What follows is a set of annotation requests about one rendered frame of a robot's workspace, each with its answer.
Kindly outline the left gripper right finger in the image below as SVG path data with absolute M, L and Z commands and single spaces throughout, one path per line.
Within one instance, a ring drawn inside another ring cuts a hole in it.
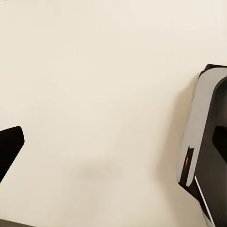
M 216 126 L 212 143 L 224 159 L 227 164 L 227 128 L 222 126 Z

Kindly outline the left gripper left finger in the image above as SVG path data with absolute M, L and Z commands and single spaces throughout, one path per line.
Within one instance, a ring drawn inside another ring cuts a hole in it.
M 25 143 L 21 126 L 0 131 L 0 182 Z

